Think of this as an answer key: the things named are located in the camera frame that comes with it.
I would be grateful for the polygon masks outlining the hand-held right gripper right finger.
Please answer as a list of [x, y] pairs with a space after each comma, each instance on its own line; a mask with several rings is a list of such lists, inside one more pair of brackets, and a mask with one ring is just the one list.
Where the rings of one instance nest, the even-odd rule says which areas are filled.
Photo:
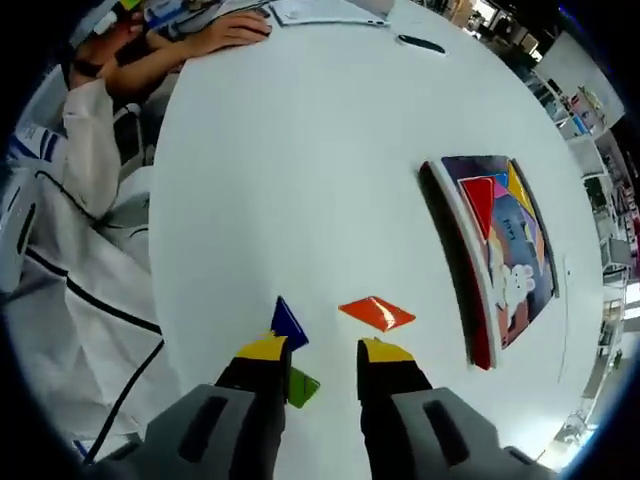
[[491, 422], [413, 357], [377, 338], [357, 346], [360, 427], [374, 479], [506, 479], [508, 455]]

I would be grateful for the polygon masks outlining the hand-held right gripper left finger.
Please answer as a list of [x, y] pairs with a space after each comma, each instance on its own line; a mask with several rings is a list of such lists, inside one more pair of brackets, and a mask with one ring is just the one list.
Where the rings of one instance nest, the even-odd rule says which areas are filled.
[[145, 479], [271, 479], [285, 429], [291, 351], [285, 337], [241, 349], [154, 419], [143, 445]]

